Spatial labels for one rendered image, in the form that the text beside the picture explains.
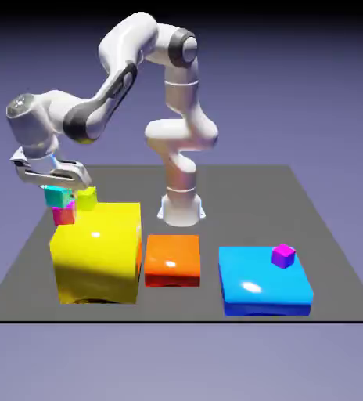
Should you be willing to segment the small magenta cube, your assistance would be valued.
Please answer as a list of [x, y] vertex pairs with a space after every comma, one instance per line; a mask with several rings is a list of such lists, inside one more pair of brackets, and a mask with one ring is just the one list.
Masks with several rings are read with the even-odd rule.
[[271, 262], [280, 269], [290, 267], [296, 256], [296, 250], [287, 244], [280, 244], [272, 249]]

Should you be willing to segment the large blue box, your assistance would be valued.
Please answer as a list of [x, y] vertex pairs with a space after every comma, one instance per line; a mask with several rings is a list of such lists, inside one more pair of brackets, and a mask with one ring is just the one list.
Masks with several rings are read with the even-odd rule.
[[275, 247], [220, 247], [218, 269], [226, 316], [309, 316], [314, 292], [299, 257], [287, 269]]

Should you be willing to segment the small yellow-green cube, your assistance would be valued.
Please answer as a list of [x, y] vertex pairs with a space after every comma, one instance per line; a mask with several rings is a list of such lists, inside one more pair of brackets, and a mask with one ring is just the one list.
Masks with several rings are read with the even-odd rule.
[[95, 186], [74, 193], [76, 209], [78, 211], [91, 211], [97, 204], [97, 191]]

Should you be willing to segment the large orange box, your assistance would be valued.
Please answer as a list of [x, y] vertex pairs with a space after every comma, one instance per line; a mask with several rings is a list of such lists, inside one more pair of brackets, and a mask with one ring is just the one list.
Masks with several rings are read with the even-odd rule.
[[198, 235], [148, 235], [144, 261], [147, 287], [198, 287], [200, 266]]

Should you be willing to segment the large yellow box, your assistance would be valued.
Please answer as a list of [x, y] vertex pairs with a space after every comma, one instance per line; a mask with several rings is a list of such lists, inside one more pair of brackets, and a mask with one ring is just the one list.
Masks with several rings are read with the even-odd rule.
[[142, 264], [139, 203], [78, 208], [74, 224], [56, 228], [49, 249], [62, 304], [136, 303]]

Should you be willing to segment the small teal cube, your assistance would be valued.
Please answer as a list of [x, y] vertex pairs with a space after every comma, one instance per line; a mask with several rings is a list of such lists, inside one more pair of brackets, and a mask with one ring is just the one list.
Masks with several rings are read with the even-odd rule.
[[45, 186], [44, 195], [46, 204], [51, 208], [65, 208], [74, 198], [72, 190], [58, 186]]

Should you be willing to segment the small red cube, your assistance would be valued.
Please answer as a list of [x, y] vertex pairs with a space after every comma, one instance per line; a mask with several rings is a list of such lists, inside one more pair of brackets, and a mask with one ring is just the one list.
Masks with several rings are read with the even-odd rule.
[[76, 220], [75, 201], [72, 200], [64, 208], [51, 207], [53, 222], [56, 226], [71, 225]]

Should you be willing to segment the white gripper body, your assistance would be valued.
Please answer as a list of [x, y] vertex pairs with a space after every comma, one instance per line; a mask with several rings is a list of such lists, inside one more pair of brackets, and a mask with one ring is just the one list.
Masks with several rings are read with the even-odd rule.
[[25, 183], [40, 187], [57, 186], [84, 190], [92, 184], [86, 167], [78, 161], [62, 161], [55, 154], [41, 159], [27, 159], [20, 147], [10, 158], [16, 173]]

